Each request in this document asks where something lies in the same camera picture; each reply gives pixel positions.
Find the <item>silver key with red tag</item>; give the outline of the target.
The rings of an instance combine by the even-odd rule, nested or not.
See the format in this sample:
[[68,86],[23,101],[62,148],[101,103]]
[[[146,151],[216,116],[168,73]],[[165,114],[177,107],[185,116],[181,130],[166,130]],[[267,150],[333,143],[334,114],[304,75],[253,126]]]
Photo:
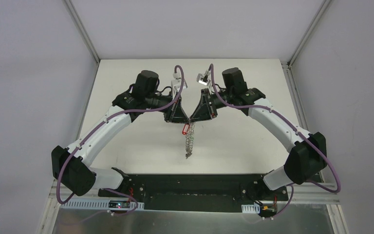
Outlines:
[[190,130],[190,125],[189,124],[185,124],[183,129],[182,129],[182,134],[183,135],[187,135],[189,133],[189,130]]

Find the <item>metal disc keyring with rings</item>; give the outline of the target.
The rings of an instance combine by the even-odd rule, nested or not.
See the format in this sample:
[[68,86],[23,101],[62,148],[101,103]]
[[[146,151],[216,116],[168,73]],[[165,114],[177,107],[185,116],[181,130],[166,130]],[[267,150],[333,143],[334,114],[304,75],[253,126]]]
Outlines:
[[193,151],[193,144],[194,144],[194,123],[189,122],[190,130],[187,135],[184,135],[186,138],[185,142],[185,150],[186,150],[186,159],[188,159],[192,155]]

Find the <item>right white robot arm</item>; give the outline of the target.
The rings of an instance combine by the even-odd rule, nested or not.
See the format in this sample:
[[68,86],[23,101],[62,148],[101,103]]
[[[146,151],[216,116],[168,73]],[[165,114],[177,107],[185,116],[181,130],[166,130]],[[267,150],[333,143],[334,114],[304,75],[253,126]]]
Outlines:
[[296,126],[286,119],[257,88],[248,88],[237,67],[222,72],[225,88],[214,90],[215,84],[208,69],[197,76],[197,82],[207,86],[201,90],[198,106],[190,117],[192,122],[210,120],[217,109],[233,106],[265,127],[289,153],[283,166],[269,172],[258,181],[257,194],[268,200],[278,188],[295,183],[303,184],[327,166],[326,139],[317,132]]

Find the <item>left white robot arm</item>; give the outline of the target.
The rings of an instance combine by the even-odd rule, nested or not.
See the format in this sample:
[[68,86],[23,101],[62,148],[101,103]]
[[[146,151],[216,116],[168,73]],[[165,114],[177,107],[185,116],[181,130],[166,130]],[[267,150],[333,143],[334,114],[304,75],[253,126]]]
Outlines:
[[135,83],[119,94],[102,118],[83,136],[67,147],[56,146],[51,152],[53,176],[57,180],[57,197],[60,186],[73,195],[82,196],[91,189],[109,188],[117,197],[129,191],[125,174],[119,169],[93,168],[92,163],[100,151],[138,116],[148,112],[162,112],[166,122],[186,123],[181,109],[181,92],[187,88],[184,73],[176,66],[168,95],[158,91],[157,73],[141,71]]

